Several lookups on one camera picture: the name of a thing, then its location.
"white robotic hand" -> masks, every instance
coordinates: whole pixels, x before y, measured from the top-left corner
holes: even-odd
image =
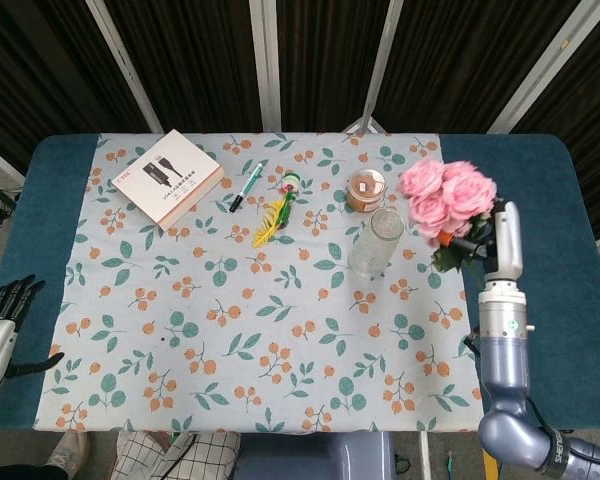
[[[33,283],[34,280],[35,276],[29,275],[0,288],[0,383],[4,378],[45,371],[64,356],[63,353],[57,353],[42,363],[20,366],[11,364],[13,347],[29,305],[35,294],[44,287],[44,281]]]

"shoe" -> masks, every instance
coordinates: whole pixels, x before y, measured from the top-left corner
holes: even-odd
[[[51,453],[47,465],[61,468],[72,480],[89,456],[89,437],[84,432],[66,432]]]

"floor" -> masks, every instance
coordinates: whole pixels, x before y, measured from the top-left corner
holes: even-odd
[[[0,187],[15,188],[13,182],[0,171]],[[6,246],[11,220],[5,221],[0,233],[0,259]],[[114,433],[90,433],[91,453],[86,467],[77,480],[106,479],[115,460]],[[581,430],[574,433],[600,445],[600,430]],[[26,463],[44,464],[60,434],[33,431],[0,431],[0,465]],[[399,480],[421,479],[418,434],[399,432],[395,434],[396,450],[411,461],[411,469]],[[485,478],[482,450],[475,433],[435,433],[429,435],[430,461],[434,480],[448,478],[446,471],[447,452],[453,452],[453,476],[459,480]],[[535,472],[505,467],[507,480],[533,480],[541,478]]]

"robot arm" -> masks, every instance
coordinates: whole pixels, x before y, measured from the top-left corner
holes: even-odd
[[[499,200],[495,240],[486,243],[486,287],[478,298],[481,380],[492,400],[480,422],[480,442],[503,463],[564,480],[600,480],[600,447],[530,420],[527,337],[535,328],[527,325],[526,297],[516,283],[522,274],[519,224],[515,204]]]
[[[29,305],[35,294],[44,287],[44,281],[33,283],[34,280],[35,276],[30,275],[0,288],[0,383],[3,378],[47,370],[64,356],[63,353],[57,353],[44,362],[32,365],[11,364],[11,353]]]

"person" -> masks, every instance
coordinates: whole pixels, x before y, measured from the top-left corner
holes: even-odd
[[[183,432],[173,441],[157,432],[120,432],[111,480],[226,480],[240,434]],[[0,467],[0,480],[73,480],[89,456],[84,432],[66,432],[46,465]]]

